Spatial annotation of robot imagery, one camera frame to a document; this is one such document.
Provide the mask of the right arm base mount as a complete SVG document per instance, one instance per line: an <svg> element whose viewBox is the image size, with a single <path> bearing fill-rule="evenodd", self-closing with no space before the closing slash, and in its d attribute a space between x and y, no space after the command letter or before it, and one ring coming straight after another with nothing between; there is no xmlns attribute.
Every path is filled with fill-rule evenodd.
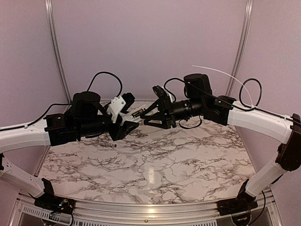
<svg viewBox="0 0 301 226"><path fill-rule="evenodd" d="M217 202L217 209L221 216L250 211L258 207L256 197L246 193L247 179L241 186L237 197Z"/></svg>

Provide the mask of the white remote control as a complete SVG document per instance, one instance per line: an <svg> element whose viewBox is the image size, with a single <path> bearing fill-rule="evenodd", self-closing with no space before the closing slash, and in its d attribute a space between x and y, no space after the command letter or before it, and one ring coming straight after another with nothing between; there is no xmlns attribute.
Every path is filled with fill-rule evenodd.
<svg viewBox="0 0 301 226"><path fill-rule="evenodd" d="M143 121L143 119L141 119L141 114L144 113L149 108L149 106L150 105L142 105L136 107L130 112L120 115L120 118L118 118L116 122L120 123L121 125L123 125L126 121L141 124Z"/></svg>

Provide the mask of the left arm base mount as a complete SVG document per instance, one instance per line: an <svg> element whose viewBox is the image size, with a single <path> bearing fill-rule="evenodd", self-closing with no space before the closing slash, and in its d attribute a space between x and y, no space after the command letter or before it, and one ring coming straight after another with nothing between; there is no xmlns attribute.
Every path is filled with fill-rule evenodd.
<svg viewBox="0 0 301 226"><path fill-rule="evenodd" d="M53 213L60 212L71 215L75 200L55 195L51 182L45 178L42 178L41 181L44 185L43 193L39 197L34 197L34 205L51 210Z"/></svg>

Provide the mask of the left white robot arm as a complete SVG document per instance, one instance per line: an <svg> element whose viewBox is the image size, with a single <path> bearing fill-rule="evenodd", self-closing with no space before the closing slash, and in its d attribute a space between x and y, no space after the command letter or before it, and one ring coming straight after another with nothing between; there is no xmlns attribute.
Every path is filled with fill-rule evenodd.
<svg viewBox="0 0 301 226"><path fill-rule="evenodd" d="M0 130L0 178L16 186L33 198L40 198L48 209L59 206L51 182L14 165L5 152L34 146L59 146L84 138L94 138L108 133L112 140L122 140L139 126L130 118L121 116L135 101L131 93L113 98L101 105L99 94L91 91L76 93L69 109L64 113L43 114L36 121L5 127Z"/></svg>

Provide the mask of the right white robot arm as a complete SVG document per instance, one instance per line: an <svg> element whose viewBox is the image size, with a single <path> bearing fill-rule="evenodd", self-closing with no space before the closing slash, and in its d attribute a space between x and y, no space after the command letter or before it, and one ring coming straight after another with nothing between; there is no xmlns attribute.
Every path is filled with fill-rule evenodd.
<svg viewBox="0 0 301 226"><path fill-rule="evenodd" d="M204 119L224 126L241 127L264 134L280 142L277 156L260 171L243 183L233 207L243 211L251 201L270 184L275 183L288 171L301 165L301 119L271 113L255 107L246 107L228 96L212 94L207 75L186 75L182 82L186 100L172 102L164 88L154 86L158 99L141 114L148 126L169 129L181 120L202 116Z"/></svg>

